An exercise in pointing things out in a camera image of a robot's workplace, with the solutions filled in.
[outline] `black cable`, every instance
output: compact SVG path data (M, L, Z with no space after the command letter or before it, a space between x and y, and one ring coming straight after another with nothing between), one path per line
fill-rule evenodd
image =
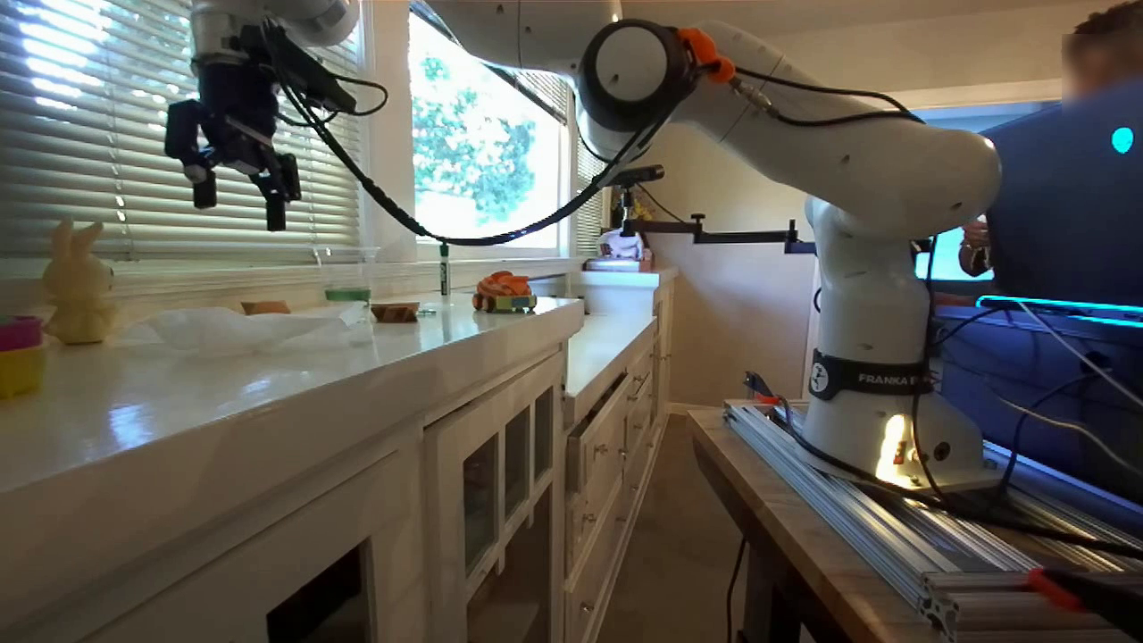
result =
M362 163L338 146L338 139L322 124L322 118L304 103L304 96L295 88L285 86L285 96L291 103L309 118L309 124L319 133L319 139L328 146L328 155L335 159L347 163L347 170L359 178L359 184L378 205L386 208L409 231L413 236L429 236L436 242L449 242L449 246L500 246L500 242L510 242L510 239L520 239L520 236L534 236L545 225L556 225L563 219L572 219L586 200L594 200L607 178L613 174L613 169L624 159L628 149L644 146L666 121L670 109L661 109L644 133L634 133L634 139L612 156L607 169L599 169L594 174L594 181L586 190L579 190L563 208L556 208L554 214L541 219L541 221L530 221L520 228L510 228L510 231L495 231L495 236L441 236L434 228L424 228L413 214L409 214L382 184L375 184Z
M347 83L347 86L369 86L369 88L382 93L378 103L372 103L372 107L366 107L366 109L347 109L349 118L378 114L378 109L391 103L391 86L382 86L382 83L355 77L355 75L332 75L332 77L338 77L338 83Z
M935 337L935 296L934 296L934 267L935 267L935 236L928 242L928 263L924 263L924 342L922 342L922 364L919 370L928 375L928 357L934 357L934 337ZM916 384L916 396L910 396L910 417L916 417L916 450L919 450L919 462L922 462L922 476L934 490L935 500L946 500L943 490L935 484L935 476L928 468L928 456L924 456L924 444L922 444L922 392L924 392L924 380L919 380Z
M946 328L946 333L938 333L938 337L934 339L934 351L938 352L943 342L951 342L951 339L961 337L969 325L975 325L975 320L984 320L984 318L990 318L990 313L998 313L998 306L975 311L973 318L957 318L955 328Z
M674 219L674 221L685 221L685 219L680 219L670 208L666 208L647 184L635 184L641 190L641 197L647 197L661 214L668 214L668 219Z
M1044 390L1044 392L1028 402L1028 409L1040 409L1048 401L1061 396L1065 390L1079 384L1084 380L1065 380L1065 383ZM1016 428L1010 428L1009 465L1003 465L1003 476L1000 476L998 490L1009 490L1009 482L1010 482L1010 476L1016 476L1016 462L1021 456L1021 437L1024 437L1028 417L1031 417L1031 413L1021 413L1021 417L1016 421Z
M1040 534L1040 538L1075 542L1075 545L1091 545L1091 550L1104 550L1104 552L1143 561L1143 550L1128 545L1128 542L1112 542L1112 538L1091 538L1091 534L1075 534L1075 532L1061 532L1061 527L1044 527L1044 526L1016 521L1009 514L984 514L984 511L957 507L957 505L951 505L946 496L935 496L935 494L916 494L916 490L903 490L903 484L891 484L891 482L881 482L881 477L876 477L876 476L867 476L867 473L861 473L861 468L855 468L855 465L826 453L826 450L818 450L798 428L787 428L787 437L793 437L793 444L801 450L809 450L811 456L826 462L830 468L855 476L857 490L919 500L919 505L924 505L934 511L946 511L951 519L961 519L961 521L998 526L998 527L1010 527L1010 532L1024 532L1024 534Z
M291 114L281 114L280 109L280 121L285 121L291 130L312 130L309 121L294 121Z
M736 584L740 584L743 556L745 556L745 532L740 534L736 564L725 584L725 643L736 643Z
M781 75L766 75L766 71L749 71L749 69L740 69L743 77L756 77L756 83L772 83L772 86L791 86L791 88L801 88L801 93L834 93L834 96L863 96L863 101L881 101L881 103L892 103L892 109L857 109L857 114L844 114L844 118L793 118L787 109L779 109L774 103L766 103L766 109L774 118L774 121L787 121L787 124L798 124L798 130L836 130L836 124L855 124L855 121L886 121L886 118L909 118L909 121L922 121L919 114L910 114L901 101L892 101L891 93L876 93L876 88L844 88L844 86L811 86L811 83L793 83L793 77L781 77Z

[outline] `wall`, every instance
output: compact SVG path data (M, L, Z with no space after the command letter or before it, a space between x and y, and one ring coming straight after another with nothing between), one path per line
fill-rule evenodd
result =
M1021 9L978 9L928 20L881 20L823 31L781 31L768 43L830 86L867 86L910 107L978 107L1065 96L1061 38L1104 3L1053 0ZM647 159L668 169L650 192L709 228L781 228L811 236L803 197L768 181L697 124L670 124ZM674 402L743 396L756 367L801 396L811 337L816 261L774 246L694 246L653 236L657 263L680 267Z

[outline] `person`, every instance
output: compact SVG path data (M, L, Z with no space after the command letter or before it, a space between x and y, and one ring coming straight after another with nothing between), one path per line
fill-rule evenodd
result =
M1091 14L1065 38L1065 62L1071 69L1071 101L1121 86L1143 75L1143 0L1116 3ZM966 225L961 271L984 275L990 261L990 221L985 214Z

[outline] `blue light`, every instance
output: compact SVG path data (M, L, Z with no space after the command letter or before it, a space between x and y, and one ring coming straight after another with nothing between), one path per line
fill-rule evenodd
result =
M1119 130L1112 133L1112 149L1116 149L1119 156L1124 156L1132 146L1136 146L1136 130L1119 124Z
M1016 311L1021 302L1031 306L1031 311L1048 311L1048 313L1075 313L1075 318L1097 320L1097 325L1143 328L1143 306L1138 302L1003 296L1003 294L975 296L975 306L998 306L998 311Z

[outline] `monitor screen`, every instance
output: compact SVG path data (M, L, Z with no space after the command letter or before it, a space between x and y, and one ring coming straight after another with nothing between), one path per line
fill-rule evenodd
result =
M998 288L1143 300L1143 83L984 133L1003 159L990 208Z

